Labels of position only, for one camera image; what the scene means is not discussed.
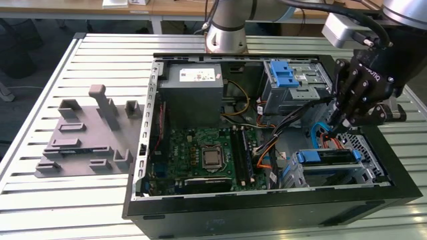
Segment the ram slot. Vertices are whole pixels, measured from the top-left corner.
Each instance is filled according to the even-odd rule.
[[[240,135],[241,135],[241,142],[242,142],[242,149],[244,149],[244,161],[245,161],[245,171],[249,178],[249,182],[253,183],[253,168],[252,168],[252,157],[250,157],[250,151],[249,151],[249,144],[248,144],[248,138],[246,138],[246,131],[244,127],[240,129]]]
[[[248,165],[245,161],[245,148],[242,146],[241,130],[236,129],[234,127],[229,130],[229,140],[236,182],[241,186],[245,186],[250,182]]]

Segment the metal table surface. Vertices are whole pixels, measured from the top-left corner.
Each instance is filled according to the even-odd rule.
[[[349,58],[324,38],[250,36],[250,53],[324,54]],[[73,39],[0,164],[0,239],[148,239],[121,219],[126,174],[38,179],[33,176],[59,114],[61,99],[93,105],[91,84],[119,105],[145,102],[152,53],[202,53],[193,35],[86,34]],[[194,239],[427,239],[427,117],[409,89],[397,100],[408,121],[380,127],[424,197],[386,208],[346,226],[256,232]]]

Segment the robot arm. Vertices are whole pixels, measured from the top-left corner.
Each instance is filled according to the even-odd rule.
[[[277,0],[217,0],[205,36],[209,53],[246,52],[245,21],[278,21],[293,14],[294,8]]]
[[[205,38],[208,51],[244,53],[245,20],[274,21],[286,11],[293,12],[289,7],[328,12],[321,32],[330,44],[337,48],[362,48],[353,51],[349,62],[336,60],[334,112],[325,137],[345,132],[349,127],[405,121],[394,98],[427,63],[427,1],[384,0],[382,15],[373,20],[356,10],[329,4],[296,0],[262,0],[261,4],[256,0],[218,0]]]

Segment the green motherboard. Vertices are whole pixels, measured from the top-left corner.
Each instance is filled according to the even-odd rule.
[[[229,128],[173,129],[168,139],[168,156],[162,161],[152,163],[152,175],[149,184],[156,190],[154,195],[176,195],[176,180],[188,178],[229,178],[233,191],[264,190],[265,176],[262,171],[256,172],[249,184],[240,184],[236,173],[236,163],[232,148]],[[256,132],[252,128],[244,129],[246,148],[257,146]],[[220,158],[220,167],[209,169],[213,160],[206,156]]]

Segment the motherboard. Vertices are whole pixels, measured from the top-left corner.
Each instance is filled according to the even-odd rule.
[[[168,155],[152,162],[153,195],[264,190],[265,176],[252,167],[257,146],[252,128],[173,129]]]

